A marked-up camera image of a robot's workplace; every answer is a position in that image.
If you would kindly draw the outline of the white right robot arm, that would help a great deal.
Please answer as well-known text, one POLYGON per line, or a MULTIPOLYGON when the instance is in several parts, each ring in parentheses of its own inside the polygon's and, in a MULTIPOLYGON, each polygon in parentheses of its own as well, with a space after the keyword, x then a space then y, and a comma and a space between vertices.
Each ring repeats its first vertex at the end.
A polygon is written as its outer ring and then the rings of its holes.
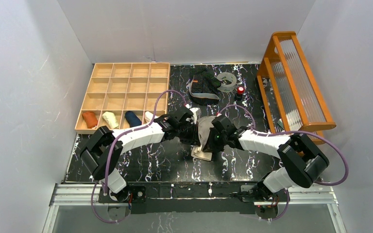
POLYGON ((247 126, 237 128, 226 116, 197 120, 199 142, 204 153, 224 150, 253 150, 280 159, 283 167, 265 175, 248 190, 232 193, 234 198, 268 200, 289 187, 309 188, 329 166, 328 158, 305 133, 268 136, 247 126))

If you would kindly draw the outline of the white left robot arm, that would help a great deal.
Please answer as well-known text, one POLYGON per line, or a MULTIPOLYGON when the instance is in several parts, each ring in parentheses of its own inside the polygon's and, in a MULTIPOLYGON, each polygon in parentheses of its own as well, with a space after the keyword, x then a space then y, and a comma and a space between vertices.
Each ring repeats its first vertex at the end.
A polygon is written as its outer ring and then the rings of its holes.
POLYGON ((117 130, 106 126, 98 128, 90 138, 77 147, 77 155, 89 170, 92 178, 103 184, 104 193, 119 193, 127 183, 116 169, 119 157, 132 149, 161 143, 177 137, 187 145, 198 145, 197 119, 200 108, 181 107, 180 109, 153 116, 147 124, 117 130))

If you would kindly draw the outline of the grey beige underwear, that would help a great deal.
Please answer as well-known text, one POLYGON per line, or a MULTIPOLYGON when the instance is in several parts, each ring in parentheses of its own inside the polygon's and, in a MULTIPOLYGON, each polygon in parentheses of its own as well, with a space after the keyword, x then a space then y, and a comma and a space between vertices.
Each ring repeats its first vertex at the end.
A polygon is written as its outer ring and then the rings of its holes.
POLYGON ((193 146, 191 156, 194 158, 202 159, 205 161, 211 161, 212 152, 204 152, 204 147, 208 142, 210 129, 213 128, 212 121, 215 116, 204 116, 197 120, 198 126, 198 139, 200 142, 199 146, 193 146))

